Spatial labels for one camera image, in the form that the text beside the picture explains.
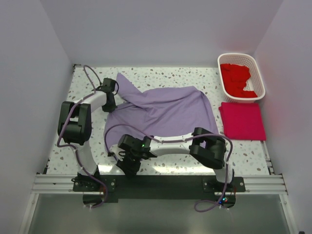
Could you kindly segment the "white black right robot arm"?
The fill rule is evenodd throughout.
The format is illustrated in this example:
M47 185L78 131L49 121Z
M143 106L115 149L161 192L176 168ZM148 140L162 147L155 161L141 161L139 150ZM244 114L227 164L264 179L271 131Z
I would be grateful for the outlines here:
M230 143L228 155L225 156L226 139L196 127L192 133L172 137L145 136L139 139L124 134L110 150L120 157L117 166L128 177L137 175L143 160L165 155L191 155L203 166L213 169L217 182L230 184L234 177L234 170L229 165L233 144Z

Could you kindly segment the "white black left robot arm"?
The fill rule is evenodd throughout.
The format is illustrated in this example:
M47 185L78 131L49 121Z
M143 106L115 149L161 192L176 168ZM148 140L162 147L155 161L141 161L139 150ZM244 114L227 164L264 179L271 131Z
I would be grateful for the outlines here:
M98 174L98 166L91 152L89 139L92 134L92 112L101 109L111 113L117 106L115 95L119 91L116 80L105 78L92 93L61 105L58 120L57 146L72 148L78 164L79 176Z

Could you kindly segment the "purple t shirt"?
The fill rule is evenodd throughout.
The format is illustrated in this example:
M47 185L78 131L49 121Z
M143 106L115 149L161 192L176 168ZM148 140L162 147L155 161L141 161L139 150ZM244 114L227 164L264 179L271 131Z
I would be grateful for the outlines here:
M124 75L117 75L124 103L107 116L105 148L117 144L124 134L143 138L181 136L204 128L218 133L213 110L203 92L193 86L139 91Z

